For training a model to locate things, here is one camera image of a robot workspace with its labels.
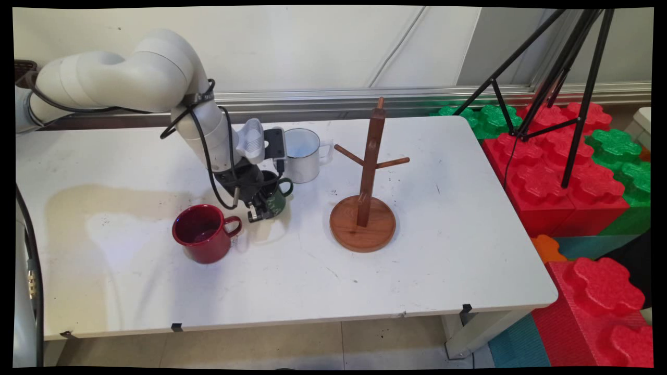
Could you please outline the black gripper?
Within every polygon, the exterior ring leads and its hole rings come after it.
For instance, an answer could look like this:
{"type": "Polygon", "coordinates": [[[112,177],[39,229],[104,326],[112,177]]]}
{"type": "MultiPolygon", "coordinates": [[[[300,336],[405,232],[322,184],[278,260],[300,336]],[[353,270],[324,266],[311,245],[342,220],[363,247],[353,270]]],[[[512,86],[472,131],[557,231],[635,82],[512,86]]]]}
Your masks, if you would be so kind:
{"type": "Polygon", "coordinates": [[[267,218],[266,199],[276,192],[276,177],[266,177],[257,165],[241,159],[234,171],[214,172],[215,181],[232,197],[238,197],[248,208],[248,221],[255,223],[267,218]]]}

